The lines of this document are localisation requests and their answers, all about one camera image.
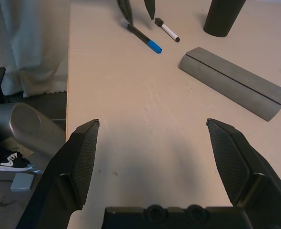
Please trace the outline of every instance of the sneaker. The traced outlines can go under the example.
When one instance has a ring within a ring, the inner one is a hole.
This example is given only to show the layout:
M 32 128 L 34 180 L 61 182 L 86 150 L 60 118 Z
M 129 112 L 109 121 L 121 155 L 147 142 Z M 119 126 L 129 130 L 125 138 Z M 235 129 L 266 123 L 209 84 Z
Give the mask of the sneaker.
M 0 171 L 23 172 L 28 170 L 28 164 L 30 162 L 23 158 L 21 153 L 16 152 L 4 158 L 0 164 Z

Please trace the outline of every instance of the white marker barrel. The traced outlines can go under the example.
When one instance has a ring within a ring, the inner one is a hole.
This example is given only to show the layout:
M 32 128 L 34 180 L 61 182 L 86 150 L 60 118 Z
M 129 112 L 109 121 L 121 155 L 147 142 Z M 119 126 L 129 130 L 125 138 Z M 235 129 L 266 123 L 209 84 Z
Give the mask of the white marker barrel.
M 172 39 L 174 39 L 176 42 L 180 41 L 180 38 L 171 31 L 171 29 L 169 29 L 165 24 L 162 24 L 161 28 L 169 35 L 171 36 Z

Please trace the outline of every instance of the black cylinder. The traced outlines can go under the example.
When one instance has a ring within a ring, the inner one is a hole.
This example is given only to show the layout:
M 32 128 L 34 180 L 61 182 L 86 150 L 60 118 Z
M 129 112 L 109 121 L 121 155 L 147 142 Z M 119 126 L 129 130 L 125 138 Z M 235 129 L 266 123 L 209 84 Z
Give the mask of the black cylinder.
M 246 0 L 212 0 L 204 31 L 216 37 L 226 37 Z

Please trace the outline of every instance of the gray floor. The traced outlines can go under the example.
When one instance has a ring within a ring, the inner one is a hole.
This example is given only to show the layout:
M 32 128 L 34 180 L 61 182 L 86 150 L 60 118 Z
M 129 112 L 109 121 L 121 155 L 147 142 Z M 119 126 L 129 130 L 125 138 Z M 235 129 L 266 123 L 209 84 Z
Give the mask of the gray floor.
M 23 102 L 34 107 L 65 130 L 66 93 L 44 94 L 27 99 L 17 94 L 7 99 L 9 102 Z M 41 177 L 35 176 L 31 191 L 11 192 L 14 176 L 13 172 L 0 172 L 0 229 L 16 227 Z

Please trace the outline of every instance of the blue marker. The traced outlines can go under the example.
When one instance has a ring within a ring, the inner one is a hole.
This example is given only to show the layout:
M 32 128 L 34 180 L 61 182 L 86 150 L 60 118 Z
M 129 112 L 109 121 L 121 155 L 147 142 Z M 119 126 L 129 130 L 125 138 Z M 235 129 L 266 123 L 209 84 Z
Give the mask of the blue marker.
M 161 53 L 161 47 L 158 46 L 154 41 L 150 40 L 145 34 L 143 34 L 141 31 L 136 29 L 133 25 L 128 23 L 128 21 L 123 20 L 122 21 L 124 26 L 132 32 L 135 36 L 137 36 L 139 39 L 141 39 L 145 44 L 147 44 L 153 51 L 160 54 Z

